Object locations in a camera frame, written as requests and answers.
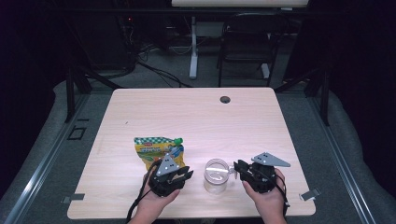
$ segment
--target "desk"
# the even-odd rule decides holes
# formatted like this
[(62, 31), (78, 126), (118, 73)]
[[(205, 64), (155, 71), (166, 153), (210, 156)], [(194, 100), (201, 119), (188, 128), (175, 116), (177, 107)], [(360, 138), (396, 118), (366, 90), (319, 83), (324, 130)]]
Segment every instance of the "desk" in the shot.
[[(221, 96), (231, 102), (222, 103)], [(263, 152), (291, 164), (279, 167), (288, 188), (287, 215), (315, 213), (312, 201), (299, 198), (308, 186), (272, 89), (129, 89), (113, 93), (76, 189), (85, 197), (71, 202), (70, 218), (126, 217), (146, 173), (134, 138), (146, 136), (182, 137), (184, 162), (194, 171), (160, 218), (258, 217), (239, 178), (230, 176), (227, 189), (213, 195), (204, 188), (204, 169), (210, 159), (232, 165)]]
[[(308, 0), (172, 0), (172, 7), (306, 7)], [(197, 78), (198, 51), (196, 42), (196, 21), (191, 20), (191, 64), (190, 78)], [(268, 67), (262, 67), (268, 76)]]

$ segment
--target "chair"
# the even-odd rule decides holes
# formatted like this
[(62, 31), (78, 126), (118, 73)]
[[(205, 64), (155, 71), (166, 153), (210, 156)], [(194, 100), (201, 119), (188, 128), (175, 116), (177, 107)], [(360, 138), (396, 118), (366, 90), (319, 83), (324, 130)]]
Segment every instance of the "chair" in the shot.
[(281, 15), (261, 13), (238, 13), (224, 22), (218, 58), (219, 87), (221, 80), (257, 79), (252, 77), (223, 77), (223, 62), (257, 63), (258, 69), (263, 63), (271, 64), (266, 86), (276, 61), (278, 43), (288, 29), (288, 19)]

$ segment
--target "glass cup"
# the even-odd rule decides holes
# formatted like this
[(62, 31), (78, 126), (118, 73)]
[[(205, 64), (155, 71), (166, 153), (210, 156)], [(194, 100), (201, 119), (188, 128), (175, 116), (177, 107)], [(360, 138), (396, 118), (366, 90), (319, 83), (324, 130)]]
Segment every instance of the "glass cup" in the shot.
[(205, 167), (204, 186), (207, 192), (219, 194), (227, 188), (230, 168), (227, 162), (221, 159), (210, 160)]

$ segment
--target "snack bag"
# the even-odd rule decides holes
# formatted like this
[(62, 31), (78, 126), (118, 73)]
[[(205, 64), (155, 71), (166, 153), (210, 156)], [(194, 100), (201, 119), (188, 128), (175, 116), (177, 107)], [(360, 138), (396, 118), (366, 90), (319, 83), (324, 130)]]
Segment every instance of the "snack bag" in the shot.
[(172, 157), (179, 167), (185, 166), (183, 161), (184, 147), (182, 138), (170, 139), (165, 137), (136, 137), (134, 148), (137, 155), (146, 164), (148, 170), (151, 164), (165, 156), (166, 153)]

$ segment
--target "metal bracket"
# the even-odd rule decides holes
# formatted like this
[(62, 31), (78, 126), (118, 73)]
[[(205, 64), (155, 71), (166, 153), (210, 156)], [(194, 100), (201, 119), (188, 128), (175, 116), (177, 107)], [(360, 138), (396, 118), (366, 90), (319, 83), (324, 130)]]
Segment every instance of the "metal bracket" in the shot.
[(261, 165), (290, 167), (290, 163), (282, 161), (280, 158), (275, 157), (268, 152), (264, 152), (260, 155), (257, 155), (253, 157), (251, 160)]
[(157, 176), (167, 175), (178, 170), (178, 165), (169, 156), (169, 153), (163, 157), (160, 167), (157, 171)]
[(85, 194), (72, 194), (70, 197), (64, 197), (61, 203), (71, 203), (72, 201), (82, 201), (84, 200)]
[(312, 189), (304, 194), (300, 194), (300, 199), (302, 199), (304, 201), (315, 200), (316, 197), (318, 197), (320, 194), (321, 193), (318, 189)]

